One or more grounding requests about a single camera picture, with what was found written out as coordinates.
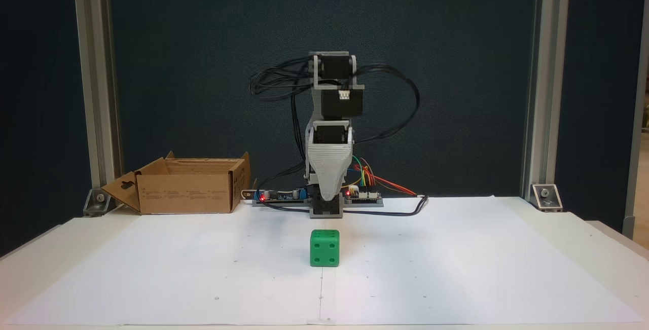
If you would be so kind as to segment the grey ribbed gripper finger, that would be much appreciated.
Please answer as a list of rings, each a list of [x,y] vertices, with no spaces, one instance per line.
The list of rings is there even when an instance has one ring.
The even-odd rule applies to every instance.
[[[351,145],[309,145],[308,146],[308,182],[317,184],[320,195],[325,201],[338,197],[342,181],[352,159]]]

